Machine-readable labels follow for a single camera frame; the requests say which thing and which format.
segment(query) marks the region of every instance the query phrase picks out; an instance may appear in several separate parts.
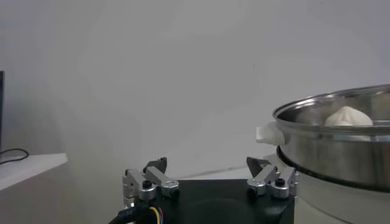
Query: shelf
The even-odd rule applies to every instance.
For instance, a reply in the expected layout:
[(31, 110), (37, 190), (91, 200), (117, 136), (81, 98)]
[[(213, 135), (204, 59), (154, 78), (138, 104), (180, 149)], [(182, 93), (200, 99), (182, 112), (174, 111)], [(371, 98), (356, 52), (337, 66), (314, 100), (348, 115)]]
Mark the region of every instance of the shelf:
[(65, 153), (31, 155), (28, 158), (0, 165), (0, 191), (14, 184), (32, 178), (68, 161)]

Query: stainless steel pot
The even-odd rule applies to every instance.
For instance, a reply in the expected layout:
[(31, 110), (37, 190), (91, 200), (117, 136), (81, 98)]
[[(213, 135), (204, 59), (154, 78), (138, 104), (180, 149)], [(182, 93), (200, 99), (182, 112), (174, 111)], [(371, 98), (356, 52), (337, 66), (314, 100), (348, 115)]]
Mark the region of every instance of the stainless steel pot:
[[(343, 106), (366, 113), (374, 126), (325, 127)], [(390, 85), (347, 89), (288, 103), (274, 111), (282, 153), (298, 166), (390, 192)]]

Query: steamed bun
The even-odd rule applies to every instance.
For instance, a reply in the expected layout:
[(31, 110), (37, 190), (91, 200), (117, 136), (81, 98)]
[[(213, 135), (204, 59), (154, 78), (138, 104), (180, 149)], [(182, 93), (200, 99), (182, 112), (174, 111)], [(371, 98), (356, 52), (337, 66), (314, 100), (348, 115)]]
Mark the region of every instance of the steamed bun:
[(352, 107), (342, 107), (337, 112), (333, 113), (325, 121), (325, 126), (354, 126), (354, 125), (370, 125), (372, 120), (363, 112)]

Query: white pot handle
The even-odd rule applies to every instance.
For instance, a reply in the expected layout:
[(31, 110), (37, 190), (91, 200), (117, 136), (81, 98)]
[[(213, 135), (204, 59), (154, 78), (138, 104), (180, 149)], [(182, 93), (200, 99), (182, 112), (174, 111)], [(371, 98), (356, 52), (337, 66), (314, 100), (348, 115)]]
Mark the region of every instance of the white pot handle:
[(285, 135), (276, 127), (276, 122), (270, 122), (256, 128), (256, 141), (270, 145), (285, 145)]

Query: black screw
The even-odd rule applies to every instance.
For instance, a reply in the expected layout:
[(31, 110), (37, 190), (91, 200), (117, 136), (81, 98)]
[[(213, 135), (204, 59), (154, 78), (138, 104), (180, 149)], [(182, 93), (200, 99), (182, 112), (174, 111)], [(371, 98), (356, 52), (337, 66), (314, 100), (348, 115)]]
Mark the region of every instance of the black screw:
[(152, 187), (152, 182), (150, 182), (149, 180), (144, 180), (142, 182), (142, 188), (143, 189), (149, 189)]
[(171, 197), (172, 197), (173, 200), (179, 199), (179, 197), (180, 197), (180, 190), (179, 189), (173, 190), (172, 193), (171, 193)]
[(250, 199), (256, 199), (257, 198), (257, 194), (256, 194), (256, 191), (252, 188), (248, 188), (248, 190), (246, 191), (248, 197)]
[(286, 184), (286, 182), (284, 181), (284, 179), (278, 178), (275, 180), (275, 185), (277, 187), (283, 187), (285, 184)]

